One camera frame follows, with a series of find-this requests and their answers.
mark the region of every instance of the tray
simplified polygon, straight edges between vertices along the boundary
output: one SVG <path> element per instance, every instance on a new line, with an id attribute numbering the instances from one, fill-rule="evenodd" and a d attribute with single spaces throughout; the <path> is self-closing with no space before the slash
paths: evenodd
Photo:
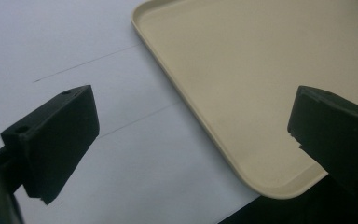
<path id="1" fill-rule="evenodd" d="M 286 127 L 299 85 L 358 104 L 358 1 L 154 0 L 132 24 L 248 186 L 288 199 L 327 175 Z"/>

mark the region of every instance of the screw hole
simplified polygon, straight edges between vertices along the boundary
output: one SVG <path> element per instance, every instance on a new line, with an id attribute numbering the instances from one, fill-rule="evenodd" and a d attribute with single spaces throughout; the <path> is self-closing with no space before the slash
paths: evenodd
<path id="1" fill-rule="evenodd" d="M 20 128 L 16 129 L 15 133 L 25 133 L 29 130 L 30 128 L 27 126 L 21 126 Z"/>

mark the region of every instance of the crease line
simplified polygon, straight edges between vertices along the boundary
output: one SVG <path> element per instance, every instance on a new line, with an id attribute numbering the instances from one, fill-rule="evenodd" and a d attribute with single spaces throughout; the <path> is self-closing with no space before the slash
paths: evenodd
<path id="1" fill-rule="evenodd" d="M 150 118 L 150 117 L 152 117 L 153 115 L 156 115 L 157 113 L 159 113 L 159 112 L 161 112 L 161 111 L 163 111 L 163 110 L 165 110 L 165 109 L 167 109 L 167 108 L 169 108 L 169 107 L 171 107 L 171 106 L 178 105 L 178 104 L 180 104 L 180 103 L 182 103 L 181 100 L 180 100 L 180 101 L 177 101 L 177 102 L 175 102 L 175 103 L 173 103 L 173 104 L 171 104 L 171 105 L 166 105 L 166 106 L 162 107 L 161 109 L 158 109 L 158 110 L 156 110 L 156 111 L 154 111 L 154 112 L 152 112 L 152 113 L 150 113 L 150 114 L 148 114 L 148 115 L 146 115 L 146 116 L 144 116 L 144 117 L 141 117 L 140 119 L 136 119 L 136 120 L 134 120 L 134 121 L 132 121 L 132 122 L 130 122 L 130 123 L 128 123 L 128 124 L 122 126 L 122 127 L 119 127 L 119 128 L 117 128 L 117 129 L 114 129 L 114 130 L 113 130 L 112 132 L 110 132 L 110 133 L 105 133 L 105 134 L 103 134 L 103 135 L 101 135 L 101 136 L 98 136 L 95 140 L 101 139 L 101 138 L 103 138 L 103 137 L 106 137 L 107 135 L 110 135 L 110 134 L 112 134 L 112 133 L 115 133 L 115 132 L 117 132 L 117 131 L 120 131 L 121 129 L 126 128 L 126 127 L 128 127 L 128 126 L 130 126 L 130 125 L 132 125 L 132 124 L 134 124 L 134 123 L 136 123 L 136 122 L 138 122 L 138 121 L 141 121 L 142 119 Z"/>
<path id="2" fill-rule="evenodd" d="M 62 71 L 60 71 L 60 72 L 57 72 L 57 73 L 48 75 L 48 76 L 46 76 L 46 77 L 41 77 L 41 78 L 39 78 L 38 80 L 35 80 L 33 83 L 36 83 L 36 82 L 38 82 L 38 81 L 41 81 L 41 80 L 46 79 L 46 78 L 49 78 L 49 77 L 54 77 L 54 76 L 56 76 L 56 75 L 58 75 L 58 74 L 67 72 L 67 71 L 72 70 L 72 69 L 74 69 L 74 68 L 80 67 L 80 66 L 82 66 L 82 65 L 84 65 L 84 64 L 93 63 L 93 62 L 98 61 L 98 60 L 100 60 L 100 59 L 102 59 L 102 58 L 106 58 L 106 57 L 112 56 L 112 55 L 114 55 L 114 54 L 120 53 L 120 52 L 125 51 L 125 50 L 127 50 L 127 49 L 135 48 L 135 47 L 140 46 L 140 45 L 141 45 L 141 43 L 138 43 L 138 44 L 136 44 L 136 45 L 132 45 L 132 46 L 129 46 L 129 47 L 127 47 L 127 48 L 120 49 L 120 50 L 115 51 L 115 52 L 113 52 L 113 53 L 109 53 L 109 54 L 106 54 L 106 55 L 104 55 L 104 56 L 102 56 L 102 57 L 99 57 L 99 58 L 96 58 L 96 59 L 87 61 L 87 62 L 85 62 L 85 63 L 80 63 L 80 64 L 75 65 L 75 66 L 73 66 L 73 67 L 64 69 L 64 70 L 62 70 Z"/>

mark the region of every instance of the white table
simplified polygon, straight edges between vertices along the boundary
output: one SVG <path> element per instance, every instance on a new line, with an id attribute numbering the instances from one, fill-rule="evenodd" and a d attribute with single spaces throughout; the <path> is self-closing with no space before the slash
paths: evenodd
<path id="1" fill-rule="evenodd" d="M 216 223 L 258 196 L 134 32 L 142 2 L 0 0 L 0 132 L 85 84 L 101 123 L 53 203 L 16 192 L 27 223 Z"/>

